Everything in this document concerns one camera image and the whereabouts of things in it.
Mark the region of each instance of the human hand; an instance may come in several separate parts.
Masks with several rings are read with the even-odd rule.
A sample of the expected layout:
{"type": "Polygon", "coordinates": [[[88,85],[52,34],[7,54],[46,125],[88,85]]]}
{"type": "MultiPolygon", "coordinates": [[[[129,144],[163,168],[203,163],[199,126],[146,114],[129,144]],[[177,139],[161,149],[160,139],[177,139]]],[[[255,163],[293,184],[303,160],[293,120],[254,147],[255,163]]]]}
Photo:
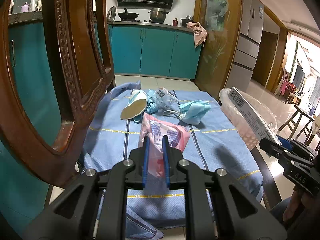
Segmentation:
{"type": "Polygon", "coordinates": [[[312,197],[309,193],[304,192],[297,185],[294,186],[293,190],[294,191],[292,193],[290,203],[282,216],[284,222],[293,217],[300,203],[302,203],[306,209],[311,209],[315,202],[314,197],[312,197]]]}

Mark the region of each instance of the refrigerator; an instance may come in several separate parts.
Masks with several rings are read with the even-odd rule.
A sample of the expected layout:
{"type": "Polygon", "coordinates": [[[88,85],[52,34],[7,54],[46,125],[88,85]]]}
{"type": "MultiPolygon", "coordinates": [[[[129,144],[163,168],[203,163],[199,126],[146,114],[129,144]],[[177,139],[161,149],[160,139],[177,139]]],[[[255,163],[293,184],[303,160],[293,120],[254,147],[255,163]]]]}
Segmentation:
{"type": "Polygon", "coordinates": [[[259,53],[263,12],[264,5],[259,0],[243,0],[238,45],[225,88],[246,92],[259,53]]]}

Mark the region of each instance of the teal kitchen cabinet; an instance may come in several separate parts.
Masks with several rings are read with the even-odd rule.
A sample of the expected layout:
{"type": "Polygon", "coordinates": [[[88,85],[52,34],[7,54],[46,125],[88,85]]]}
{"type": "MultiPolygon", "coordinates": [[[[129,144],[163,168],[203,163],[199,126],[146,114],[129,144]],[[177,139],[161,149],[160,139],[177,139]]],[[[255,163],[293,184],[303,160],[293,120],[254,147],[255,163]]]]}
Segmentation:
{"type": "Polygon", "coordinates": [[[115,73],[140,72],[142,27],[112,27],[112,57],[115,73]]]}
{"type": "MultiPolygon", "coordinates": [[[[39,135],[52,145],[61,125],[42,23],[9,26],[11,62],[22,106],[39,135]]],[[[49,185],[18,163],[0,141],[0,211],[21,236],[44,207],[49,185]]]]}
{"type": "MultiPolygon", "coordinates": [[[[100,42],[99,42],[99,35],[98,35],[97,23],[94,23],[94,32],[95,32],[96,38],[97,38],[97,44],[98,44],[98,49],[99,49],[99,52],[100,52],[100,57],[101,57],[101,60],[103,61],[103,59],[102,59],[102,53],[101,53],[101,48],[100,48],[100,42]]],[[[110,46],[111,46],[112,26],[109,25],[109,24],[108,24],[108,35],[109,35],[109,42],[110,42],[110,46]]]]}
{"type": "Polygon", "coordinates": [[[144,28],[141,75],[169,75],[174,33],[169,29],[144,28]]]}
{"type": "Polygon", "coordinates": [[[108,35],[109,35],[109,42],[111,46],[111,37],[112,37],[112,25],[108,24],[108,35]]]}
{"type": "Polygon", "coordinates": [[[193,33],[175,32],[169,77],[194,79],[201,45],[195,48],[193,33]]]}

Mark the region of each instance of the stainless steel pot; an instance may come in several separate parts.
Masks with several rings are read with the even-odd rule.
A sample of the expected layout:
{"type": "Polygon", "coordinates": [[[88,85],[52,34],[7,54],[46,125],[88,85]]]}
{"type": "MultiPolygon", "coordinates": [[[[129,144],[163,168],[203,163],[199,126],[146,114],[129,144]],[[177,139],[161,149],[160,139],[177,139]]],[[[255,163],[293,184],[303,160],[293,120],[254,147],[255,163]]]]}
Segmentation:
{"type": "Polygon", "coordinates": [[[152,21],[161,21],[165,20],[166,15],[169,13],[165,9],[162,8],[152,8],[150,13],[150,20],[152,21]]]}
{"type": "Polygon", "coordinates": [[[186,19],[193,21],[193,16],[187,15],[186,19]]]}

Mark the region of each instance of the glass cabinet door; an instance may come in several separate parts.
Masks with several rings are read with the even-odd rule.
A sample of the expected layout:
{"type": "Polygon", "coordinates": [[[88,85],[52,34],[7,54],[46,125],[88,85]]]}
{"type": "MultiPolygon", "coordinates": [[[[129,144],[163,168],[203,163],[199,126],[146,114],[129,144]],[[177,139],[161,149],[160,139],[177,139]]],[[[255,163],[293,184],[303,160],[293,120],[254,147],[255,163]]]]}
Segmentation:
{"type": "Polygon", "coordinates": [[[206,3],[203,27],[208,35],[201,51],[195,83],[219,99],[236,51],[242,0],[206,0],[206,3]]]}

